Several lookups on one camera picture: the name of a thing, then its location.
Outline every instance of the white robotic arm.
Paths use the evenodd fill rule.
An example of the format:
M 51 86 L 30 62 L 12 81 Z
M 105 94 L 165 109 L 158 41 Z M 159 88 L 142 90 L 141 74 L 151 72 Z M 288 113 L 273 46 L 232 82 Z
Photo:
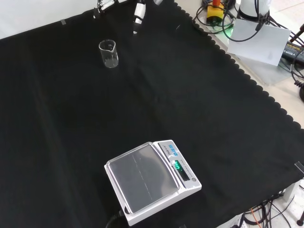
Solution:
M 107 10 L 110 6 L 114 5 L 116 2 L 122 3 L 129 0 L 97 0 L 97 10 L 98 13 L 103 13 L 105 10 Z M 163 0 L 154 0 L 154 3 L 157 5 L 160 5 Z M 137 5 L 134 13 L 134 23 L 133 28 L 134 34 L 137 34 L 140 25 L 143 22 L 144 15 L 146 13 L 146 4 L 144 3 L 144 0 L 137 0 Z

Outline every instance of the black cloth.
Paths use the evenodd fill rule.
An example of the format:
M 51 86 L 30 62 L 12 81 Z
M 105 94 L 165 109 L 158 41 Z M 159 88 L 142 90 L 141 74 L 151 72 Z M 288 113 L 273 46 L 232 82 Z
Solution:
M 104 165 L 148 141 L 173 139 L 202 190 L 136 228 L 214 228 L 302 177 L 299 124 L 172 0 L 147 1 L 137 36 L 134 9 L 0 40 L 1 227 L 105 227 L 120 205 Z

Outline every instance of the scale display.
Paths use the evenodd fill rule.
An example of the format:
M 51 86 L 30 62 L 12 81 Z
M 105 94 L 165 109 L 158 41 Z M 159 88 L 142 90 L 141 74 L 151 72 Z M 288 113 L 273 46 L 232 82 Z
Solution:
M 181 178 L 184 181 L 190 181 L 190 178 L 186 174 L 185 170 L 182 168 L 180 162 L 178 160 L 174 160 L 174 161 L 172 161 L 172 163 L 173 163 L 175 169 L 177 170 L 177 172 L 180 174 Z

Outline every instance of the electronic equipment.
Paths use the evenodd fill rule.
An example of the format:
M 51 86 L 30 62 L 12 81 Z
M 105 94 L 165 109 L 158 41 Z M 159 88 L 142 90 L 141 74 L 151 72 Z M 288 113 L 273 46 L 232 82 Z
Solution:
M 130 226 L 201 190 L 172 140 L 147 142 L 104 168 Z
M 213 0 L 212 5 L 224 9 L 224 6 L 223 6 L 223 4 L 220 3 L 220 0 Z M 224 10 L 215 8 L 213 6 L 207 7 L 207 20 L 206 21 L 207 21 L 207 23 L 209 23 L 211 25 L 216 25 L 223 20 Z
M 287 44 L 284 48 L 283 54 L 282 54 L 282 58 L 292 62 L 293 59 L 295 58 L 295 56 L 302 49 L 303 49 L 303 47 L 301 47 L 299 45 L 296 45 L 291 42 L 287 42 Z M 303 52 L 296 58 L 295 63 L 298 63 L 298 64 L 304 66 L 304 53 Z

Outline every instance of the black cable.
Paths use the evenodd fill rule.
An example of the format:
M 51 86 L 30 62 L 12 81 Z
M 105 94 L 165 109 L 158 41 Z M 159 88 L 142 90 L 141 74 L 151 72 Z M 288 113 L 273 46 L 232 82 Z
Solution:
M 258 0 L 258 1 L 255 0 L 255 5 L 256 5 L 257 17 L 259 18 L 259 14 L 258 14 L 258 12 L 259 12 L 259 9 L 258 9 L 259 0 Z M 230 38 L 230 37 L 227 35 L 227 33 L 224 31 L 224 20 L 225 20 L 226 16 L 227 16 L 227 12 L 224 13 L 224 17 L 223 17 L 223 21 L 222 21 L 223 33 L 224 33 L 224 35 L 225 35 L 228 39 L 230 39 L 230 40 L 232 40 L 232 41 L 234 41 L 234 42 L 244 42 L 244 41 L 247 41 L 247 40 L 252 39 L 252 38 L 261 30 L 261 28 L 262 28 L 262 26 L 263 26 L 263 24 L 262 24 L 261 28 L 260 28 L 258 31 L 256 31 L 251 37 L 249 37 L 249 38 L 247 38 L 247 39 L 242 39 L 242 40 L 232 39 L 232 38 Z
M 275 27 L 279 27 L 279 28 L 281 28 L 280 26 L 278 26 L 277 24 L 275 24 L 273 21 L 271 21 L 271 20 L 268 20 L 268 23 L 269 24 L 271 24 L 271 25 L 273 25 L 273 26 L 275 26 Z M 301 43 L 299 40 L 295 40 L 299 45 L 301 45 L 301 46 L 303 46 L 304 45 L 304 42 L 303 43 Z
M 286 219 L 286 217 L 285 217 L 285 215 L 283 215 L 283 212 L 285 211 L 283 211 L 283 212 L 281 212 L 280 210 L 279 210 L 279 208 L 277 208 L 274 204 L 273 204 L 273 206 L 280 212 L 280 214 L 283 216 L 283 218 L 285 219 L 285 221 L 287 222 L 287 224 L 288 224 L 288 226 L 289 226 L 289 228 L 291 228 L 291 225 L 290 225 L 290 223 L 289 223 L 289 221 Z
M 273 23 L 275 23 L 279 28 L 288 29 L 288 28 L 286 28 L 285 26 L 283 26 L 283 25 L 277 23 L 271 16 L 269 16 L 269 20 L 272 21 Z M 304 41 L 303 41 L 301 38 L 299 38 L 299 37 L 297 37 L 295 40 L 297 40 L 297 39 L 299 39 L 299 41 L 302 42 L 301 46 L 304 46 Z
M 293 79 L 294 79 L 294 81 L 295 81 L 294 84 L 295 84 L 296 86 L 298 86 L 298 87 L 304 87 L 304 83 L 299 82 L 298 80 L 295 79 L 295 76 L 294 76 L 294 74 L 295 74 L 295 72 L 294 72 L 294 66 L 295 66 L 295 61 L 296 61 L 296 59 L 298 58 L 298 56 L 299 56 L 303 51 L 304 51 L 304 49 L 300 50 L 300 51 L 298 52 L 298 54 L 296 54 L 296 56 L 295 56 L 294 59 L 293 59 L 293 63 L 292 63 L 291 66 L 290 66 L 291 76 L 293 77 Z
M 272 203 L 273 203 L 273 201 L 271 202 L 270 208 L 269 208 L 269 221 L 266 221 L 266 226 L 268 227 L 268 223 L 269 223 L 270 228 L 272 228 L 272 225 L 271 225 L 271 207 L 272 207 Z
M 238 13 L 238 10 L 237 10 L 237 7 L 236 7 L 236 5 L 234 4 L 234 9 L 236 10 L 236 12 Z
M 295 66 L 295 70 L 301 75 L 300 78 L 304 79 L 304 75 L 301 73 L 301 71 Z
M 295 197 L 292 198 L 292 200 L 289 202 L 289 204 L 287 205 L 287 207 L 283 210 L 283 211 L 280 211 L 274 204 L 272 204 L 278 211 L 279 211 L 279 214 L 277 214 L 276 216 L 274 216 L 273 218 L 270 218 L 269 222 L 274 219 L 275 217 L 279 216 L 279 215 L 282 215 L 285 220 L 287 221 L 287 223 L 289 224 L 288 220 L 286 219 L 286 217 L 283 215 L 283 212 L 287 210 L 287 208 L 289 207 L 289 205 L 292 203 L 292 201 L 294 200 Z
M 105 228 L 109 228 L 113 221 L 115 221 L 117 218 L 120 218 L 122 216 L 124 216 L 124 213 L 123 213 L 123 210 L 120 210 L 116 215 L 113 215 L 112 217 L 110 217 L 110 220 L 106 224 Z
M 211 2 L 212 2 L 212 1 L 210 1 L 210 2 L 208 2 L 208 3 L 204 4 L 204 5 L 202 5 L 201 7 L 199 7 L 199 9 L 198 9 L 197 12 L 196 12 L 195 18 L 192 20 L 192 24 L 193 24 L 193 25 L 195 24 L 195 20 L 197 19 L 201 24 L 203 24 L 203 25 L 205 25 L 205 26 L 212 26 L 212 25 L 209 25 L 209 24 L 206 24 L 206 23 L 202 22 L 202 21 L 199 19 L 199 14 L 200 14 L 206 7 L 208 7 L 208 6 L 212 6 L 212 7 L 214 7 L 214 8 L 221 9 L 221 10 L 223 10 L 224 12 L 227 11 L 226 9 L 223 9 L 223 8 L 221 8 L 221 7 L 213 6 L 212 4 L 210 4 Z M 232 27 L 233 27 L 233 21 L 234 21 L 233 18 L 236 18 L 236 17 L 233 16 L 231 13 L 229 13 L 229 15 L 230 15 L 230 18 L 232 19 L 232 21 L 231 21 L 229 24 L 224 25 L 224 27 L 227 27 L 227 28 L 223 28 L 222 30 L 216 31 L 216 32 L 206 32 L 206 31 L 203 31 L 203 32 L 206 33 L 206 34 L 218 34 L 218 33 L 223 32 L 224 30 L 226 31 L 226 30 L 232 28 Z
M 256 222 L 256 221 L 250 221 L 249 219 L 247 219 L 246 217 L 244 217 L 244 221 L 247 223 L 247 224 L 250 224 L 250 225 L 252 225 L 252 226 L 255 226 L 255 225 L 257 225 L 257 223 L 258 224 L 261 224 L 264 220 L 265 220 L 265 217 L 267 216 L 267 213 L 266 213 L 266 208 L 265 208 L 265 206 L 263 206 L 263 203 L 261 204 L 261 209 L 262 209 L 262 218 L 258 221 L 258 222 Z
M 280 59 L 280 62 L 283 63 L 283 65 L 284 65 L 287 69 L 285 69 L 285 68 L 282 67 L 281 65 L 279 65 L 279 67 L 281 67 L 283 70 L 287 71 L 288 73 L 291 73 L 290 68 L 282 61 L 282 59 Z M 296 75 L 296 76 L 299 77 L 299 78 L 304 79 L 304 75 L 303 75 L 303 74 L 298 75 L 297 73 L 294 72 L 294 75 Z

